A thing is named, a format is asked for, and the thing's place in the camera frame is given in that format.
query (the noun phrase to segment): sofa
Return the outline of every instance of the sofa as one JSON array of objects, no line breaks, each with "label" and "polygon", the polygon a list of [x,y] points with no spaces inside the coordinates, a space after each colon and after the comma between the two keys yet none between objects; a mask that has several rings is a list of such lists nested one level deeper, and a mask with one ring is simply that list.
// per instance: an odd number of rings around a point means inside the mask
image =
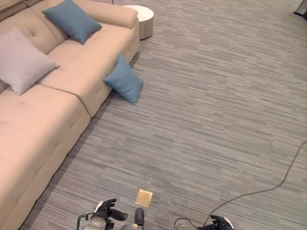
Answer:
[{"label": "sofa", "polygon": [[75,0],[102,25],[81,45],[42,13],[62,1],[0,1],[0,35],[16,26],[60,65],[21,96],[0,80],[0,230],[18,229],[26,219],[109,95],[103,79],[118,54],[130,62],[138,52],[135,10]]}]

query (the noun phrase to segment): cable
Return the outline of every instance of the cable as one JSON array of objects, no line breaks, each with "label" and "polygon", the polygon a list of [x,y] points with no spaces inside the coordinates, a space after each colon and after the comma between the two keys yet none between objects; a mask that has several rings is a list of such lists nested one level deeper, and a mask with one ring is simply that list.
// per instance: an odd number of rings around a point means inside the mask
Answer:
[{"label": "cable", "polygon": [[271,191],[271,190],[273,190],[273,189],[275,189],[275,188],[280,187],[280,186],[285,182],[285,180],[286,180],[286,178],[287,178],[287,176],[288,176],[288,174],[289,174],[289,172],[290,172],[290,169],[291,169],[291,167],[292,167],[294,161],[296,160],[296,157],[298,156],[300,150],[302,149],[302,147],[303,147],[306,143],[307,143],[307,140],[304,141],[304,142],[301,144],[301,146],[299,147],[298,151],[296,152],[296,154],[295,154],[295,156],[294,156],[294,158],[293,158],[293,160],[292,160],[292,162],[291,162],[291,164],[290,164],[290,166],[289,166],[289,168],[288,168],[288,170],[287,170],[286,175],[285,175],[284,178],[283,178],[283,181],[282,181],[279,185],[275,186],[274,188],[270,188],[270,189],[261,190],[261,191],[258,191],[258,192],[253,192],[253,193],[247,193],[247,194],[244,194],[244,195],[240,195],[240,196],[237,196],[237,197],[235,197],[235,198],[233,198],[233,199],[231,199],[231,200],[225,201],[225,202],[222,203],[220,206],[218,206],[217,208],[215,208],[215,209],[208,215],[208,217],[207,217],[206,221],[204,222],[203,226],[206,225],[206,223],[207,223],[209,217],[213,214],[213,212],[215,212],[216,210],[218,210],[218,209],[219,209],[220,207],[222,207],[223,205],[228,204],[228,203],[230,203],[230,202],[232,202],[232,201],[234,201],[234,200],[236,200],[236,199],[239,199],[239,198],[241,198],[241,197],[244,197],[244,196],[253,195],[253,194],[257,194],[257,193],[264,193],[264,192],[268,192],[268,191]]},{"label": "cable", "polygon": [[174,230],[176,230],[176,222],[177,222],[178,220],[180,220],[180,219],[185,219],[185,220],[187,220],[188,222],[190,222],[190,224],[191,224],[194,228],[196,228],[196,229],[198,230],[198,228],[197,228],[194,224],[192,224],[192,222],[191,222],[189,219],[187,219],[187,218],[178,218],[178,219],[176,219],[175,222],[174,222]]}]

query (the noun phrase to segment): pillow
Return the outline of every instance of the pillow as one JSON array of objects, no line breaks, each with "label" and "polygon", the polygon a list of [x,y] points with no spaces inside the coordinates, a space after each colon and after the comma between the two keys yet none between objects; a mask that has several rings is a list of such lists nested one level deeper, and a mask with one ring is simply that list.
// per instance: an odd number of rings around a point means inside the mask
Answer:
[{"label": "pillow", "polygon": [[116,66],[104,82],[132,104],[137,103],[143,86],[143,81],[130,68],[122,54],[118,55]]},{"label": "pillow", "polygon": [[43,13],[55,25],[81,44],[85,43],[89,35],[101,28],[98,22],[88,16],[72,0],[65,0],[59,5],[44,10]]},{"label": "pillow", "polygon": [[0,79],[18,96],[56,67],[16,27],[0,36]]}]

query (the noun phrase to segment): white round side table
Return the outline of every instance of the white round side table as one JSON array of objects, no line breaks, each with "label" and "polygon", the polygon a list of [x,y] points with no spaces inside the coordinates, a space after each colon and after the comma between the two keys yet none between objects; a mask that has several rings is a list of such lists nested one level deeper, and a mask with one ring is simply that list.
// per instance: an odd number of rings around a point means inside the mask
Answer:
[{"label": "white round side table", "polygon": [[140,40],[153,34],[154,12],[151,9],[138,5],[127,5],[124,7],[135,9],[138,12],[138,19],[140,22]]}]

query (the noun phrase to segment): small gold square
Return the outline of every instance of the small gold square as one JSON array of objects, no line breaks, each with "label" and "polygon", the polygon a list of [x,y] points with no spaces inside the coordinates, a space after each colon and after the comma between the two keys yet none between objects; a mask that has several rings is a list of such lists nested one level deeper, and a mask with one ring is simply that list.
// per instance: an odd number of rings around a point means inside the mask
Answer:
[{"label": "small gold square", "polygon": [[139,189],[138,196],[136,197],[135,203],[143,207],[149,207],[150,201],[152,200],[153,193],[144,189]]}]

